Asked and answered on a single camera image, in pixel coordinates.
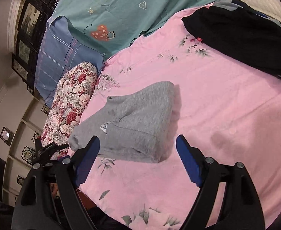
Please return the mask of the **grey sweatpants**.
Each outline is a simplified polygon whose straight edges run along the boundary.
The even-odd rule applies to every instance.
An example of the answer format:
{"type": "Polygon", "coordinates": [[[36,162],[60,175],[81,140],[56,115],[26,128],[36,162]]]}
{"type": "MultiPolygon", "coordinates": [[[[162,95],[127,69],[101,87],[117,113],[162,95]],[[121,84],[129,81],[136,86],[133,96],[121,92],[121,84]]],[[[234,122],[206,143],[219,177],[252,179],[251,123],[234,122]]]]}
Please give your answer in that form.
{"type": "Polygon", "coordinates": [[[174,96],[175,86],[170,81],[126,96],[109,96],[103,108],[73,129],[69,147],[82,149],[96,136],[102,157],[159,163],[166,154],[174,96]]]}

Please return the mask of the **red floral bolster pillow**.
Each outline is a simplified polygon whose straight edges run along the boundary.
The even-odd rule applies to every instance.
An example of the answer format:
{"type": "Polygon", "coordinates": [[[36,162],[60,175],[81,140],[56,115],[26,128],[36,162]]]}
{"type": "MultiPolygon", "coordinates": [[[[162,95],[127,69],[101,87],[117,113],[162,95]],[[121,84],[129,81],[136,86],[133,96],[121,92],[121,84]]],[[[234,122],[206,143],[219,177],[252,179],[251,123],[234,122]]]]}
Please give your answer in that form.
{"type": "Polygon", "coordinates": [[[40,136],[42,147],[51,143],[63,145],[79,125],[98,79],[97,69],[90,62],[73,67],[59,80],[53,103],[40,136]]]}

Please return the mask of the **pink floral bed sheet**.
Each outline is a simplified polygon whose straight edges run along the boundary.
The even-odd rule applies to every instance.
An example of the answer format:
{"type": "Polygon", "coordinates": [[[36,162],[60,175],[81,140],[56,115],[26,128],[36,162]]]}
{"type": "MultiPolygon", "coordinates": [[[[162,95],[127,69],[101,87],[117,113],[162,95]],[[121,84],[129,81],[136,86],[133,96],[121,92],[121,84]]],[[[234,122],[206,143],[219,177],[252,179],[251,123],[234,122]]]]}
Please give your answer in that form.
{"type": "Polygon", "coordinates": [[[109,96],[170,81],[176,97],[160,163],[97,158],[80,190],[104,213],[132,229],[179,229],[198,194],[176,151],[184,135],[219,163],[246,166],[265,224],[281,213],[281,80],[199,43],[174,14],[147,37],[108,59],[82,120],[109,96]]]}

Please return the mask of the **blue plaid pillow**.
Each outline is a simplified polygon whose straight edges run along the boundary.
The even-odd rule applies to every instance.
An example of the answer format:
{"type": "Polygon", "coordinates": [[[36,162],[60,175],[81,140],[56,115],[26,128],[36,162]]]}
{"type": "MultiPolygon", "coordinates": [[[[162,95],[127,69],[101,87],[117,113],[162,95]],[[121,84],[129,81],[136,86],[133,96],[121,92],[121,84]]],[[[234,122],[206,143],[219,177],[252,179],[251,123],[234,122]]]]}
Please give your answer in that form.
{"type": "Polygon", "coordinates": [[[39,49],[34,86],[49,108],[59,80],[73,67],[90,62],[98,73],[104,67],[102,55],[72,36],[71,26],[71,22],[64,16],[47,23],[39,49]]]}

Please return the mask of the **teal heart-print quilt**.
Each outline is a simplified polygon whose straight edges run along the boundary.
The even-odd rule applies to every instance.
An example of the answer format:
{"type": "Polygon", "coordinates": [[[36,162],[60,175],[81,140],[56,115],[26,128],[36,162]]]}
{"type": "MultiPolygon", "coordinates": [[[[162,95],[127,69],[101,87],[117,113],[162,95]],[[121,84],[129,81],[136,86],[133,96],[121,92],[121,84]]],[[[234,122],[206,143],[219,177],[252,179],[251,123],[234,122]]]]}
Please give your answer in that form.
{"type": "Polygon", "coordinates": [[[60,17],[82,44],[109,58],[140,35],[162,27],[175,13],[216,0],[59,0],[48,24],[60,17]]]}

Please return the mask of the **black garment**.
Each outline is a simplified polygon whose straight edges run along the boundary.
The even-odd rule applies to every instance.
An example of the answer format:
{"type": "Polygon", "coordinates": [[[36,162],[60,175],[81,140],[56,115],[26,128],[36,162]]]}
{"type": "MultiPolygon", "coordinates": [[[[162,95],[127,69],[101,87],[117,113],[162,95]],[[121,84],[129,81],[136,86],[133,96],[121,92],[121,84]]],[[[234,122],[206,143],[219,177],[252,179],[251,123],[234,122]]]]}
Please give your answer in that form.
{"type": "Polygon", "coordinates": [[[186,30],[207,46],[263,72],[281,76],[281,27],[244,8],[202,7],[183,17],[186,30]]]}

